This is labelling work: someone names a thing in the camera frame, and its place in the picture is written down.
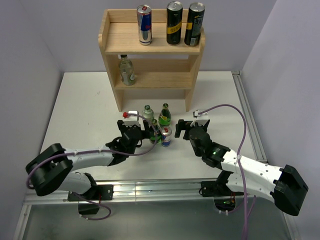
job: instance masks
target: can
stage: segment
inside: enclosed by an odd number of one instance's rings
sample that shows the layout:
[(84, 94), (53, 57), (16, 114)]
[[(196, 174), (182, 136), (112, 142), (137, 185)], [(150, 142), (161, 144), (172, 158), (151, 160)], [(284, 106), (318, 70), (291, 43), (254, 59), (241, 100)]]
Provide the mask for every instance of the can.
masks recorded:
[(164, 147), (168, 147), (171, 144), (171, 135), (172, 130), (169, 126), (164, 126), (161, 129), (162, 139), (161, 139), (161, 145)]
[(151, 7), (140, 5), (136, 8), (138, 20), (139, 41), (142, 45), (149, 45), (152, 41)]
[(199, 44), (204, 15), (204, 4), (200, 2), (190, 4), (184, 36), (184, 43), (188, 46), (194, 47)]
[(172, 1), (166, 7), (166, 42), (170, 45), (180, 43), (183, 10), (179, 1)]

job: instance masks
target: black can with yellow label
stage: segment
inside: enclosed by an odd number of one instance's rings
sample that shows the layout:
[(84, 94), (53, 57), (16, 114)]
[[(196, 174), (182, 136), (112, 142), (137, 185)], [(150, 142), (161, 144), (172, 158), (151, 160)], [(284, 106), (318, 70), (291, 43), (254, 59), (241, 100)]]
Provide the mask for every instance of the black can with yellow label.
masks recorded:
[(184, 43), (194, 47), (199, 44), (201, 27), (205, 15), (205, 5), (200, 2), (191, 3), (186, 20)]
[(183, 7), (181, 2), (172, 1), (166, 7), (166, 42), (177, 45), (181, 40)]

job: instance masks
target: wooden shelf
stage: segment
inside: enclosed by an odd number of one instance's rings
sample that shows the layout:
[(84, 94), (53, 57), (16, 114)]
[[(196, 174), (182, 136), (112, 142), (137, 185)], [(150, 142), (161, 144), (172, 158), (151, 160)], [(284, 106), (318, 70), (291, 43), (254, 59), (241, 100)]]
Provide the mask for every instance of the wooden shelf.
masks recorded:
[[(205, 48), (205, 32), (201, 29), (199, 45), (187, 46), (184, 42), (188, 10), (183, 10), (181, 42), (167, 43), (167, 11), (152, 10), (152, 43), (141, 45), (138, 36), (137, 11), (135, 9), (107, 9), (104, 11), (98, 42), (105, 69), (108, 73), (118, 110), (123, 107), (124, 90), (130, 89), (178, 89), (184, 90), (185, 109), (191, 106), (198, 71)], [(136, 82), (126, 86), (119, 72), (120, 54), (188, 55), (187, 59), (134, 58), (132, 60)]]
[[(185, 35), (181, 34), (181, 42), (172, 46), (167, 43), (167, 24), (152, 23), (152, 43), (141, 45), (136, 22), (112, 22), (106, 41), (105, 54), (184, 54), (199, 55), (200, 47), (185, 44)], [(182, 33), (186, 32), (186, 23), (182, 24)]]

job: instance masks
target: table top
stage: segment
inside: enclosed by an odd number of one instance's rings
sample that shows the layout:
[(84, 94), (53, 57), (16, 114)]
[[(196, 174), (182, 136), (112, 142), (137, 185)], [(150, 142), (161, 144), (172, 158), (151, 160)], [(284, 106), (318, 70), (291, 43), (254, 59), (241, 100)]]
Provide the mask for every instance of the table top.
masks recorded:
[[(126, 91), (128, 99), (123, 111), (141, 113), (148, 104), (157, 118), (162, 104), (166, 102), (172, 115), (172, 131), (175, 132), (178, 120), (192, 120), (193, 111), (197, 109), (219, 104), (231, 104), (241, 109), (231, 72), (199, 72), (190, 112), (185, 112), (185, 100), (177, 99), (181, 94), (182, 90)], [(121, 135), (117, 120), (123, 119), (122, 114), (118, 112), (106, 72), (67, 72), (62, 79), (41, 151), (54, 143), (79, 150), (111, 142)], [(240, 115), (230, 107), (221, 107), (208, 114), (211, 140), (236, 151), (244, 128)], [(132, 156), (110, 167), (84, 168), (81, 172), (90, 173), (96, 180), (114, 181), (216, 178), (221, 171), (207, 166), (195, 156), (190, 142), (183, 140), (182, 134), (180, 138), (173, 138), (169, 147), (157, 144), (143, 156)], [(136, 153), (150, 147), (151, 143), (145, 139)], [(248, 134), (241, 154), (255, 159)]]

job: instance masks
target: clear glass bottle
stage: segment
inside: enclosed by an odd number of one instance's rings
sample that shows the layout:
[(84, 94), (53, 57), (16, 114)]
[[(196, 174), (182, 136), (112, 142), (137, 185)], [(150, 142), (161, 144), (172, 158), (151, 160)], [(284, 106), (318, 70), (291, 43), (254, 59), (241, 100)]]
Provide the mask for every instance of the clear glass bottle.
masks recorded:
[(171, 113), (169, 111), (169, 105), (168, 103), (164, 103), (162, 105), (162, 111), (159, 115), (159, 124), (160, 127), (169, 126), (171, 123)]
[(148, 119), (150, 122), (155, 118), (154, 111), (150, 108), (150, 105), (145, 105), (142, 111), (142, 116)]
[(121, 60), (119, 63), (120, 74), (123, 84), (131, 86), (135, 84), (135, 73), (132, 62), (128, 59), (127, 55), (120, 55)]
[(154, 126), (155, 130), (156, 130), (156, 134), (155, 134), (155, 131), (154, 129), (152, 128), (152, 126), (150, 126), (149, 128), (149, 131), (150, 131), (150, 142), (152, 144), (156, 143), (160, 143), (161, 142), (161, 138), (162, 138), (162, 135), (161, 135), (161, 131), (160, 131), (160, 128), (158, 126), (158, 121), (157, 119), (153, 119), (152, 120), (152, 125)]

